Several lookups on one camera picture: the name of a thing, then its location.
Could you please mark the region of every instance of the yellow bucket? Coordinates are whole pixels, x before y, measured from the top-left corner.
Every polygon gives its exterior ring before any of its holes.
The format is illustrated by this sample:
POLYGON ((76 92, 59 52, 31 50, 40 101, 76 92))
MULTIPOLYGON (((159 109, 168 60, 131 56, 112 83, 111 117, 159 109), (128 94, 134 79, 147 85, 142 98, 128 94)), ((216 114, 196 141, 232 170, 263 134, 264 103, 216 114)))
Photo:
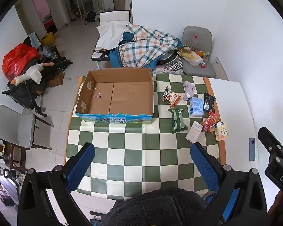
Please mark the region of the yellow bucket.
POLYGON ((51 46, 55 43, 55 36, 53 35, 52 32, 48 33, 45 35, 45 37, 43 37, 43 39, 41 40, 42 44, 46 45, 46 46, 51 46))

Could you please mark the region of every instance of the black fleece fabric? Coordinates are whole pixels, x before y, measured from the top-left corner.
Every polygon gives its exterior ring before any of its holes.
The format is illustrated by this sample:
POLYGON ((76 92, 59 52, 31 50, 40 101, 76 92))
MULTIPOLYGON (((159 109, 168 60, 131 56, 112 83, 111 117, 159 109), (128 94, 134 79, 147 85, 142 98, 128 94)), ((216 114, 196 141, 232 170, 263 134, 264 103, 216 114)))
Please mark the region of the black fleece fabric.
POLYGON ((117 201, 101 226, 185 226, 199 220, 207 202, 193 191, 169 188, 117 201))

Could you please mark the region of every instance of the blue package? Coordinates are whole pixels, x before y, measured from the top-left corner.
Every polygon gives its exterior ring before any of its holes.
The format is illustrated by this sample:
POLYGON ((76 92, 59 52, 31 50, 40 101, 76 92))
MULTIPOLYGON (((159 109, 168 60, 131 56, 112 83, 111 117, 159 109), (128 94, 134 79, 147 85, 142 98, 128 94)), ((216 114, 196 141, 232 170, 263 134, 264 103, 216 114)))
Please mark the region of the blue package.
POLYGON ((190 115, 203 116, 202 99, 190 98, 190 115))

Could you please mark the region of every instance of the green snack bag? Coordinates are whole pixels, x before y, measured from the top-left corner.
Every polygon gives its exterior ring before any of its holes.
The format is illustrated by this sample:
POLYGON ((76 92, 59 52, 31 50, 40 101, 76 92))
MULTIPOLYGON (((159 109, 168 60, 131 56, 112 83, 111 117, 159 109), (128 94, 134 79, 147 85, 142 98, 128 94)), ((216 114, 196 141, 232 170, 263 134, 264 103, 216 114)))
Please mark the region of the green snack bag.
POLYGON ((186 125, 183 123, 183 109, 168 109, 168 111, 172 113, 172 133, 188 130, 186 125))

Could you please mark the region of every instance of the green and white checkered tablecloth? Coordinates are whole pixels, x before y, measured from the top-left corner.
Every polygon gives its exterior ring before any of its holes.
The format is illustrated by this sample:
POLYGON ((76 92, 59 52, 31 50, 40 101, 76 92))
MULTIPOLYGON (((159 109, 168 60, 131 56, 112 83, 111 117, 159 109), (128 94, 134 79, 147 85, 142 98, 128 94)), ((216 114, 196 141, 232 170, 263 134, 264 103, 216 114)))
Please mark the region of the green and white checkered tablecloth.
MULTIPOLYGON (((70 122, 66 161, 86 142, 95 146, 95 158, 77 191, 108 199, 127 199, 159 188, 178 187, 205 193, 207 186, 190 157, 191 143, 185 139, 189 130, 171 134, 169 102, 161 101, 165 88, 184 96, 183 82, 194 83, 194 97, 207 92, 202 77, 153 74, 154 114, 147 124, 109 124, 85 122, 75 111, 70 122)), ((190 129, 194 118, 189 103, 180 99, 184 123, 190 129)), ((219 143, 215 133, 202 129, 198 142, 219 160, 219 143)))

